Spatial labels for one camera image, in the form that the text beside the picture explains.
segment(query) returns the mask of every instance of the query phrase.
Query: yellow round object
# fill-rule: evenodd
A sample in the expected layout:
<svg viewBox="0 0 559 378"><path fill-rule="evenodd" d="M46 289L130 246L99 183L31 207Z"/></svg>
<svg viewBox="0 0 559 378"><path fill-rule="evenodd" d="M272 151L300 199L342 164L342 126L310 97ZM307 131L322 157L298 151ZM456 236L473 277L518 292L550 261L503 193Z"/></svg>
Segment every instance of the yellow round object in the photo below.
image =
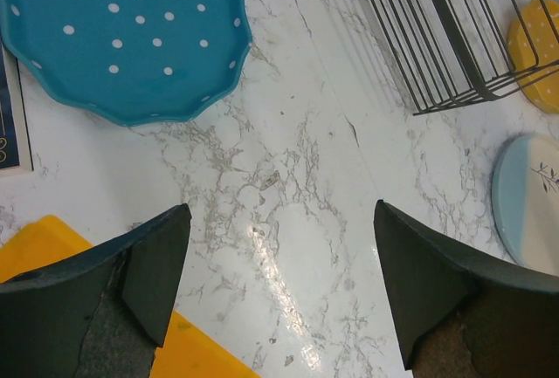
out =
<svg viewBox="0 0 559 378"><path fill-rule="evenodd" d="M559 33L559 3L554 0L544 0L544 3ZM559 60L559 42L540 0L532 0L528 6L522 9L521 15L529 37L519 18L513 22L508 32L508 50L516 71L519 72L534 65L547 65ZM544 112L559 113L559 72L557 71L559 71L559 65L544 68L524 77L518 83L529 100ZM526 86L546 74L550 75Z"/></svg>

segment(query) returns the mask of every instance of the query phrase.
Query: yellow placemat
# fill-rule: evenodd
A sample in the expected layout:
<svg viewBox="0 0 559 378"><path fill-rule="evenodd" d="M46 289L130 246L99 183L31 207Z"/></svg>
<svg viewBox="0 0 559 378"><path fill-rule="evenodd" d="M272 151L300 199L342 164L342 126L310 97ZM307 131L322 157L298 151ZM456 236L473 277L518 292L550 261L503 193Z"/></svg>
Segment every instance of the yellow placemat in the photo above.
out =
<svg viewBox="0 0 559 378"><path fill-rule="evenodd" d="M554 26L559 27L559 3L554 0L544 0L544 3ZM508 32L508 50L516 70L522 71L536 65L536 54L539 58L537 66L558 60L559 43L540 0L532 0L528 6L522 9L521 15L529 38L519 18L512 23ZM518 83L523 87L522 91L529 100L548 113L559 113L559 73L553 73L556 70L559 70L559 67L552 66L542 69L521 79ZM546 74L550 75L531 86L526 86Z"/></svg>
<svg viewBox="0 0 559 378"><path fill-rule="evenodd" d="M0 248L0 282L69 258L92 246L55 216L30 223ZM150 378L258 377L181 314L173 312Z"/></svg>

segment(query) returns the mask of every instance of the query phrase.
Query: white marble surface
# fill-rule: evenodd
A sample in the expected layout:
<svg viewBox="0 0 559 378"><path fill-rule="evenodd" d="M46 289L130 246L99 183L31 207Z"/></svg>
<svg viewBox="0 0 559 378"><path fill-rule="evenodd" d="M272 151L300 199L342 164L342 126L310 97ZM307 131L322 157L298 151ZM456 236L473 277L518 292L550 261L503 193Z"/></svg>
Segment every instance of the white marble surface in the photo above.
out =
<svg viewBox="0 0 559 378"><path fill-rule="evenodd" d="M177 310L262 376L411 377L376 257L383 198L498 257L488 195L510 137L559 137L521 96L412 117L364 0L246 0L239 88L184 124L114 126L24 74L36 171L0 179L0 240L54 214L95 244L186 202Z"/></svg>

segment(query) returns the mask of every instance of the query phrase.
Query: blue plate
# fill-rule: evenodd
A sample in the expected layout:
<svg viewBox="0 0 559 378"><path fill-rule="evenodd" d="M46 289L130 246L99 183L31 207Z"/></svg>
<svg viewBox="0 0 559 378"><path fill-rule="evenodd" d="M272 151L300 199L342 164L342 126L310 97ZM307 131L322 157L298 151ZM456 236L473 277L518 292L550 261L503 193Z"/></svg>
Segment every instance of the blue plate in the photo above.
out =
<svg viewBox="0 0 559 378"><path fill-rule="evenodd" d="M0 0L3 41L57 101L124 126L182 121L230 93L244 0Z"/></svg>
<svg viewBox="0 0 559 378"><path fill-rule="evenodd" d="M559 143L542 135L511 142L493 172L492 204L513 259L559 276Z"/></svg>

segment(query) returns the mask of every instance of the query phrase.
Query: book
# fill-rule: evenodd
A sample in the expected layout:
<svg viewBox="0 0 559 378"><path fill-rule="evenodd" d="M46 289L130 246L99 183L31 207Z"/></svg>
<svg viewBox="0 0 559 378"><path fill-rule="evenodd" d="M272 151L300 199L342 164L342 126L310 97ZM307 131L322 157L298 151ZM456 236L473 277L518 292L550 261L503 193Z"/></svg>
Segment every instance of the book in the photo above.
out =
<svg viewBox="0 0 559 378"><path fill-rule="evenodd" d="M0 175L33 171L17 59L2 45L0 68Z"/></svg>

